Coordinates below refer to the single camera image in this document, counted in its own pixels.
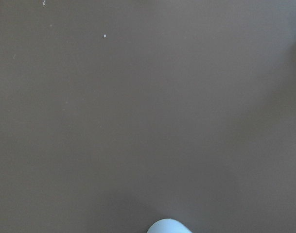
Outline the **cream white cup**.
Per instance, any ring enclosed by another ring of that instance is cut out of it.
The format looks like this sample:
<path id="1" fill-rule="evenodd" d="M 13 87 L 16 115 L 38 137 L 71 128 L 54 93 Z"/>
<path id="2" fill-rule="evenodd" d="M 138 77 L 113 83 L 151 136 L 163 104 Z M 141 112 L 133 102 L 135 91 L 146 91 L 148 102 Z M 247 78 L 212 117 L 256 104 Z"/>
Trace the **cream white cup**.
<path id="1" fill-rule="evenodd" d="M 167 218 L 156 221 L 150 226 L 147 233 L 192 233 L 181 222 Z"/>

